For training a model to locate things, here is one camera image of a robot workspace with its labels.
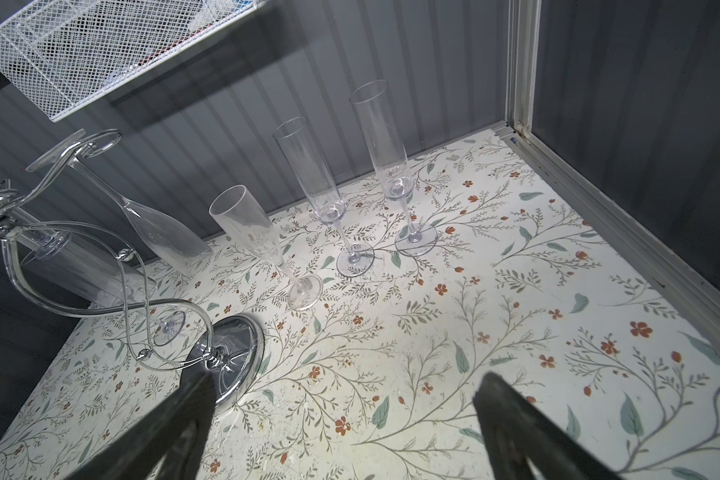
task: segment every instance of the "glass rim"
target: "glass rim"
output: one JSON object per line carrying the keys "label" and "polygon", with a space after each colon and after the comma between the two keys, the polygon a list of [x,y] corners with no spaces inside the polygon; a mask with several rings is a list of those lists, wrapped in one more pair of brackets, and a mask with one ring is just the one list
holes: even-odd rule
{"label": "glass rim", "polygon": [[[240,198],[237,199],[237,201],[235,202],[234,205],[230,206],[229,208],[225,209],[224,211],[219,211],[219,212],[214,211],[213,206],[216,205],[216,203],[219,202],[222,197],[225,197],[226,194],[229,193],[231,190],[239,190],[240,188],[242,188],[242,194],[240,195]],[[242,201],[242,199],[245,198],[247,194],[248,194],[248,187],[246,187],[245,185],[240,184],[240,185],[235,185],[234,187],[227,188],[226,190],[221,192],[219,194],[219,196],[216,197],[216,199],[213,202],[211,202],[211,206],[208,207],[208,215],[220,216],[220,215],[224,215],[224,214],[228,213],[231,209],[238,206],[240,204],[240,202]]]}
{"label": "glass rim", "polygon": [[[298,128],[288,134],[284,134],[290,124],[296,124]],[[272,136],[275,138],[275,140],[283,140],[288,137],[292,137],[293,135],[296,135],[301,130],[304,130],[308,124],[309,120],[307,119],[307,117],[294,117],[290,120],[282,122],[280,126],[275,129],[275,132],[272,134]]]}
{"label": "glass rim", "polygon": [[[379,92],[377,92],[375,95],[373,95],[373,96],[370,97],[370,98],[366,98],[366,99],[364,99],[364,100],[353,100],[353,98],[354,98],[356,95],[359,95],[359,93],[358,93],[359,91],[365,89],[366,87],[369,87],[370,85],[376,85],[376,84],[381,84],[381,85],[383,85],[383,88],[382,88]],[[352,94],[349,95],[349,102],[352,103],[352,104],[354,104],[354,105],[364,104],[366,101],[371,101],[371,100],[373,100],[374,98],[378,97],[379,95],[383,94],[385,91],[388,91],[388,90],[389,90],[389,82],[387,82],[387,81],[384,80],[383,78],[380,78],[379,80],[373,80],[373,81],[371,81],[371,82],[367,82],[367,83],[364,84],[364,85],[361,85],[361,86],[358,87],[355,91],[353,91]]]}

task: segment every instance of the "green leaf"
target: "green leaf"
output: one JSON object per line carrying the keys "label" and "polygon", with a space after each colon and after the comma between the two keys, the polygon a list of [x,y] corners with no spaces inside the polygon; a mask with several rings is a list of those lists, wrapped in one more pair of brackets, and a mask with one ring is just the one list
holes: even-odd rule
{"label": "green leaf", "polygon": [[549,243],[547,244],[547,246],[548,246],[549,248],[554,248],[555,250],[559,250],[560,252],[567,252],[567,251],[568,251],[564,246],[562,246],[562,245],[560,245],[560,244],[556,244],[555,242],[549,242]]}
{"label": "green leaf", "polygon": [[510,360],[514,360],[514,357],[513,357],[513,356],[504,356],[504,357],[497,358],[497,359],[490,359],[490,361],[488,362],[488,364],[489,364],[490,366],[500,365],[500,364],[506,363],[506,362],[508,362],[508,361],[510,361]]}
{"label": "green leaf", "polygon": [[640,414],[632,403],[632,398],[624,394],[624,403],[621,404],[621,427],[624,432],[632,435],[643,435],[643,423],[640,421]]}
{"label": "green leaf", "polygon": [[712,363],[715,365],[720,365],[720,355],[717,354],[715,349],[712,348],[712,346],[704,341],[701,341],[697,338],[692,337],[691,335],[688,335],[687,333],[682,333],[686,336],[689,342],[691,342],[691,345],[696,350],[699,350],[701,353],[703,353],[706,358],[710,359]]}
{"label": "green leaf", "polygon": [[465,437],[474,438],[478,442],[485,445],[485,439],[483,438],[483,436],[480,433],[473,430],[472,428],[462,428],[458,432],[461,433],[461,435],[463,435]]}
{"label": "green leaf", "polygon": [[456,345],[456,367],[459,373],[466,373],[469,371],[469,360],[458,343],[454,342],[454,345]]}
{"label": "green leaf", "polygon": [[579,420],[574,415],[574,411],[570,409],[570,406],[568,406],[568,426],[565,428],[565,432],[573,440],[578,440],[581,435],[581,425],[579,425]]}
{"label": "green leaf", "polygon": [[262,375],[264,372],[266,372],[266,368],[269,366],[269,359],[272,358],[272,354],[270,353],[264,360],[262,360],[262,364],[259,365],[259,375]]}
{"label": "green leaf", "polygon": [[704,475],[694,472],[690,468],[672,467],[672,476],[682,478],[682,480],[709,480]]}
{"label": "green leaf", "polygon": [[308,355],[308,357],[304,359],[304,361],[302,362],[302,365],[306,365],[307,363],[310,363],[312,361],[312,359],[314,359],[316,356],[317,356],[317,352],[310,353]]}
{"label": "green leaf", "polygon": [[80,458],[77,459],[77,463],[83,463],[83,460],[85,460],[85,457],[88,456],[88,451],[90,450],[90,446],[94,443],[94,438],[91,437],[90,440],[88,440],[88,445],[83,449],[83,453],[80,454]]}
{"label": "green leaf", "polygon": [[528,232],[528,230],[526,230],[524,226],[520,227],[520,235],[522,235],[523,238],[525,238],[526,244],[534,238],[534,236],[531,235],[530,232]]}
{"label": "green leaf", "polygon": [[387,415],[389,414],[389,397],[384,398],[384,402],[376,408],[371,417],[371,423],[376,426],[377,430],[381,430],[387,425]]}
{"label": "green leaf", "polygon": [[586,308],[587,305],[590,304],[590,299],[586,298],[581,293],[577,293],[576,295],[574,295],[574,300],[576,300],[576,303],[574,304],[574,309],[571,311],[571,313],[581,312]]}
{"label": "green leaf", "polygon": [[530,200],[531,198],[536,198],[539,195],[544,195],[541,192],[523,192],[519,195],[520,200]]}

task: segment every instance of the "floral patterned surface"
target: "floral patterned surface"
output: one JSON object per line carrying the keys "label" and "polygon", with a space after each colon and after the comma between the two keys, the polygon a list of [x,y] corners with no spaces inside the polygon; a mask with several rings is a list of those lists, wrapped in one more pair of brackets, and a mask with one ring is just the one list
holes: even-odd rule
{"label": "floral patterned surface", "polygon": [[[160,296],[266,332],[200,478],[489,478],[470,405],[489,370],[626,478],[720,478],[708,342],[491,130],[410,166],[412,213],[440,235],[422,258],[394,250],[403,214],[373,178],[342,189],[348,234],[376,248],[363,277],[335,272],[338,234],[306,204],[274,215],[288,263],[324,279],[311,311],[288,311],[287,278],[224,236],[196,278],[149,266]],[[165,351],[201,332],[192,319]],[[80,322],[1,440],[0,478],[62,478],[178,380],[138,367],[121,316]]]}

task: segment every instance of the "wire basket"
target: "wire basket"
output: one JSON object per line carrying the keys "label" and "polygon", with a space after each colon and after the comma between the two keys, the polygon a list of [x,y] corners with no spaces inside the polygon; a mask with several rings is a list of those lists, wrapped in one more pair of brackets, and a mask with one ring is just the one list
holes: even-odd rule
{"label": "wire basket", "polygon": [[35,0],[0,25],[0,72],[58,121],[264,0]]}

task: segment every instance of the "upright champagne flute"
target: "upright champagne flute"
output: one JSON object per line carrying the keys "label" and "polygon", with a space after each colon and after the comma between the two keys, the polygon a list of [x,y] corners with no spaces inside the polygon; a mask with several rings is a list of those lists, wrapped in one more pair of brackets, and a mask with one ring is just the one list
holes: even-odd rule
{"label": "upright champagne flute", "polygon": [[438,232],[429,224],[413,222],[408,211],[406,197],[413,191],[413,179],[398,133],[389,83],[386,80],[366,83],[352,92],[349,101],[360,120],[365,145],[384,196],[400,202],[408,221],[395,237],[394,245],[403,255],[424,255],[434,247]]}
{"label": "upright champagne flute", "polygon": [[348,277],[360,276],[373,264],[373,247],[363,243],[351,243],[342,227],[346,206],[338,193],[309,120],[297,117],[280,125],[273,135],[282,154],[296,174],[317,218],[324,225],[333,225],[344,240],[344,251],[336,259],[336,270]]}
{"label": "upright champagne flute", "polygon": [[288,306],[297,311],[315,305],[322,293],[322,280],[315,274],[301,278],[288,268],[280,251],[280,232],[245,185],[224,190],[211,204],[208,213],[236,243],[251,255],[273,264],[291,279]]}

